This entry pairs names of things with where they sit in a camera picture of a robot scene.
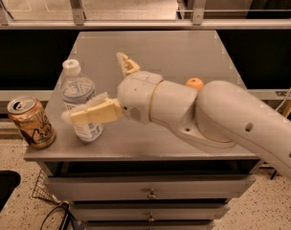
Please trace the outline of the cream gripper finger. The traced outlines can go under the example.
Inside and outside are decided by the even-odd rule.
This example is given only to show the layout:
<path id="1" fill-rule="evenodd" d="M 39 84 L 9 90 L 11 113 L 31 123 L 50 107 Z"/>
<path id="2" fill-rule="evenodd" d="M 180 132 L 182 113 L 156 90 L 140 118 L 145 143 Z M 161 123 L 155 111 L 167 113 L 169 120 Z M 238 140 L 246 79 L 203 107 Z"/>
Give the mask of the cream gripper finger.
<path id="1" fill-rule="evenodd" d="M 124 53 L 118 52 L 116 54 L 116 58 L 124 77 L 127 77 L 141 70 L 140 66 Z"/>
<path id="2" fill-rule="evenodd" d="M 117 121 L 123 115 L 117 99 L 111 99 L 106 92 L 92 98 L 85 104 L 79 104 L 61 114 L 61 119 L 71 125 L 81 126 L 91 123 L 109 123 Z"/>

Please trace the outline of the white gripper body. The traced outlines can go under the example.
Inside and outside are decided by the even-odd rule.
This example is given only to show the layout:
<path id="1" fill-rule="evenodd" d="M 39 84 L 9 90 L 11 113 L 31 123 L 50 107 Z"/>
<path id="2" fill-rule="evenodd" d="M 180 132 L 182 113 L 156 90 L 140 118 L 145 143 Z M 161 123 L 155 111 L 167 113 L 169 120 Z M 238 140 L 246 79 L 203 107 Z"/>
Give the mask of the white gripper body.
<path id="1" fill-rule="evenodd" d="M 126 118 L 148 124 L 149 108 L 154 90 L 163 77 L 147 71 L 133 73 L 118 86 L 118 101 Z"/>

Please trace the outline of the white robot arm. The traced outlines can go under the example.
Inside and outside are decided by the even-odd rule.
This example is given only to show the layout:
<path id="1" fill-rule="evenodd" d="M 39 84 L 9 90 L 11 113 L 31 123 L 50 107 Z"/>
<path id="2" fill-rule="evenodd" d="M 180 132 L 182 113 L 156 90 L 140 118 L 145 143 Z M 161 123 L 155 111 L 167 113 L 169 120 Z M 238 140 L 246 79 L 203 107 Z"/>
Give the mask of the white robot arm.
<path id="1" fill-rule="evenodd" d="M 167 128 L 208 152 L 236 145 L 257 155 L 291 181 L 291 121 L 239 86 L 214 80 L 197 90 L 143 71 L 123 53 L 118 95 L 103 93 L 62 113 L 71 125 L 108 123 L 121 116 Z"/>

